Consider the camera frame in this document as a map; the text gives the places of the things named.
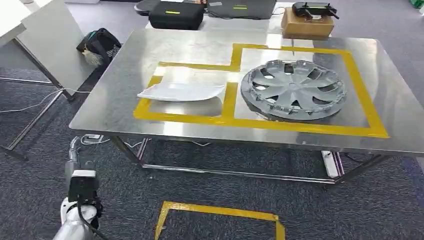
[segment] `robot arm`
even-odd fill
[[[65,164],[68,197],[62,201],[62,226],[53,240],[92,240],[94,233],[107,239],[97,231],[103,206],[97,196],[99,182],[96,171],[93,170],[93,162],[81,164],[78,160],[79,140],[80,137],[76,136],[70,144],[69,161]]]
[[[81,206],[84,219],[91,223],[97,215],[97,209],[93,205]],[[78,215],[78,208],[73,207],[65,213],[65,220],[54,236],[53,240],[92,240],[93,232],[81,221]]]

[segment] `yellow tape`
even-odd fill
[[[327,49],[327,48],[310,48],[310,47],[293,47],[282,46],[280,48],[269,48],[267,45],[257,44],[241,44],[234,43],[232,45],[232,55],[230,65],[213,65],[213,64],[197,64],[197,63],[180,63],[180,62],[159,62],[160,67],[188,67],[193,69],[215,70],[239,72],[242,64],[243,49],[264,49],[264,50],[280,50],[290,52],[308,52],[320,54],[340,54],[346,65],[346,69],[350,75],[353,87],[357,93],[359,102],[363,112],[367,118],[369,127],[357,126],[342,126],[342,125],[324,125],[311,124],[300,122],[278,122],[264,121],[253,119],[235,118],[235,108],[237,99],[238,84],[235,82],[227,83],[225,98],[222,107],[222,115],[218,117],[170,114],[161,112],[149,112],[150,100],[142,98],[134,110],[134,117],[143,120],[180,122],[192,124],[208,124],[219,126],[232,126],[242,128],[256,129],[274,129],[283,131],[296,131],[303,133],[317,134],[333,134],[346,136],[374,137],[374,138],[389,138],[383,123],[381,122],[377,110],[373,105],[367,88],[362,82],[361,75],[356,67],[355,61],[351,53],[342,49]],[[161,76],[152,76],[148,87],[153,84],[160,83]]]
[[[279,217],[271,213],[164,201],[162,209],[160,210],[159,218],[157,220],[154,240],[159,240],[159,236],[161,235],[162,229],[164,227],[165,219],[167,218],[170,209],[273,221],[275,222],[275,239],[284,240],[286,238],[286,230],[280,223]]]

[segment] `white plastic cover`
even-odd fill
[[[145,89],[137,96],[168,102],[201,101],[218,96],[225,87],[225,85],[161,82]]]

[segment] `black case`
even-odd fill
[[[197,30],[203,21],[204,5],[161,1],[148,16],[155,29]]]

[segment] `power strip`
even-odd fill
[[[325,169],[330,178],[339,177],[336,167],[336,159],[331,151],[321,151],[322,159],[324,159]]]

